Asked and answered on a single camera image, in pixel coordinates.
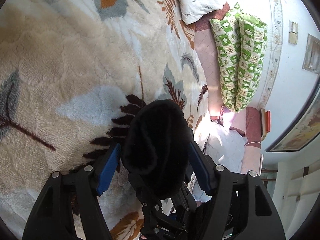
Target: fleece blanket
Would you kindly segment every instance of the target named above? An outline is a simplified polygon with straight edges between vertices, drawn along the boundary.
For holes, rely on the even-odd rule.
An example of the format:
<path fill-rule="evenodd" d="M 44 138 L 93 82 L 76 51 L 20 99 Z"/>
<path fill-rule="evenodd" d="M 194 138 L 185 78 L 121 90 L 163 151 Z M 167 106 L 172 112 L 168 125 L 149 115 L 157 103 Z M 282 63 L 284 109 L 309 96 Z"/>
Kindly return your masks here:
<path fill-rule="evenodd" d="M 146 104 L 174 101 L 195 133 L 209 118 L 194 31 L 181 20 L 177 0 L 6 1 L 0 10 L 0 216 L 17 238 L 50 174 L 93 162 L 111 140 L 123 143 Z M 127 175 L 120 163 L 99 198 L 114 240 L 138 239 L 143 225 Z"/>

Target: metal bolt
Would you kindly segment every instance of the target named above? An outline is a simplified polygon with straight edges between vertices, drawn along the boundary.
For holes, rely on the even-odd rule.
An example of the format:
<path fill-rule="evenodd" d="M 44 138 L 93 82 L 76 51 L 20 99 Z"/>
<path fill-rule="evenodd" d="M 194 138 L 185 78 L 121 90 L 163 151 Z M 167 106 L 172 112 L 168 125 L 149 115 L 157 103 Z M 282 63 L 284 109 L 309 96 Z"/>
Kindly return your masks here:
<path fill-rule="evenodd" d="M 92 171 L 93 170 L 93 167 L 91 165 L 88 165 L 88 166 L 85 166 L 84 167 L 84 170 L 85 171 Z"/>
<path fill-rule="evenodd" d="M 217 170 L 217 171 L 224 171 L 224 167 L 223 167 L 222 165 L 219 165 L 219 164 L 218 164 L 218 165 L 216 166 L 216 170 Z"/>
<path fill-rule="evenodd" d="M 257 173 L 255 171 L 249 171 L 250 176 L 257 177 Z"/>
<path fill-rule="evenodd" d="M 54 173 L 51 174 L 51 176 L 53 178 L 57 178 L 57 177 L 59 177 L 59 175 L 60 175 L 60 173 L 58 171 L 55 171 Z"/>

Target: black fabric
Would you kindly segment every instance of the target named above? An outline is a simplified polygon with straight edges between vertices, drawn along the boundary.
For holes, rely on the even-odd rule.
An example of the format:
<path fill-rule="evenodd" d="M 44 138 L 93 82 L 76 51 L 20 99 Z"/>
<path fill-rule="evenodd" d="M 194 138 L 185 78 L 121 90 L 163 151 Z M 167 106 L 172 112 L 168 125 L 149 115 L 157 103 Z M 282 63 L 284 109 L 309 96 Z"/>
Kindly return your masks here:
<path fill-rule="evenodd" d="M 191 141 L 193 134 L 178 105 L 155 101 L 132 120 L 121 160 L 129 172 L 141 175 L 159 199 L 166 199 L 182 186 Z"/>

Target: red object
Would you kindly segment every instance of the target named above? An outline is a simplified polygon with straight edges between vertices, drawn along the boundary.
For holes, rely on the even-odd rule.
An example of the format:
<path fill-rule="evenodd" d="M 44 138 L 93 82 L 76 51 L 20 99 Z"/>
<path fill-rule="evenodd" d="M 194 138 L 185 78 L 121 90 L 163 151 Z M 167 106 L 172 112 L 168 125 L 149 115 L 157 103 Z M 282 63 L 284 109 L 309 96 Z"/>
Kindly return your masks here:
<path fill-rule="evenodd" d="M 271 130 L 271 116 L 270 111 L 266 111 L 266 126 L 267 126 L 267 133 Z"/>

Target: green pillow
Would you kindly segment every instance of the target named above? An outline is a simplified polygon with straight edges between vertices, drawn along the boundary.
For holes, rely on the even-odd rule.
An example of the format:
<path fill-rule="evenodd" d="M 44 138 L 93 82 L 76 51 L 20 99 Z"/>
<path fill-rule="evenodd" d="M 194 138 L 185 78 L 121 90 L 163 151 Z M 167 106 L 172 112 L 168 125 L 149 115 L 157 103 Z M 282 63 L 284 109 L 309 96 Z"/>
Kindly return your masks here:
<path fill-rule="evenodd" d="M 220 85 L 223 103 L 235 111 L 238 87 L 238 66 L 241 51 L 240 28 L 237 18 L 241 9 L 237 3 L 222 20 L 211 19 L 211 29 L 218 50 Z"/>
<path fill-rule="evenodd" d="M 257 91 L 267 47 L 267 24 L 249 14 L 240 15 L 238 22 L 241 56 L 238 69 L 236 113 L 250 103 Z"/>

